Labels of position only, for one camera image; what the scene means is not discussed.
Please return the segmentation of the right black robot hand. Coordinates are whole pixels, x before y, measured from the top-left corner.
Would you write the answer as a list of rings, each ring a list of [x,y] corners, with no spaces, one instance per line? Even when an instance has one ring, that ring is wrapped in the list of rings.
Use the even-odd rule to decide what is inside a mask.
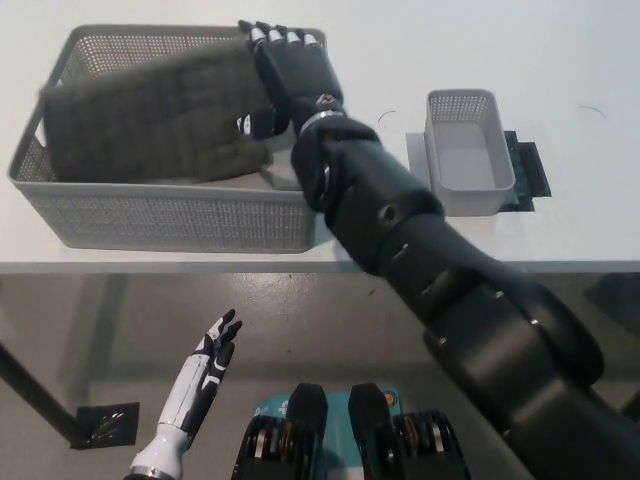
[[[300,134],[327,116],[344,116],[344,97],[327,52],[309,30],[240,20],[277,115]]]

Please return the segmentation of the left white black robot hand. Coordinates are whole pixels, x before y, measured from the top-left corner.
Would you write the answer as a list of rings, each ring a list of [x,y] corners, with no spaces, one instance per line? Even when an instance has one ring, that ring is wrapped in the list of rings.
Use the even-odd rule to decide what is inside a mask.
[[[158,423],[171,425],[193,439],[217,395],[235,350],[234,339],[242,327],[235,310],[219,317],[185,360]]]

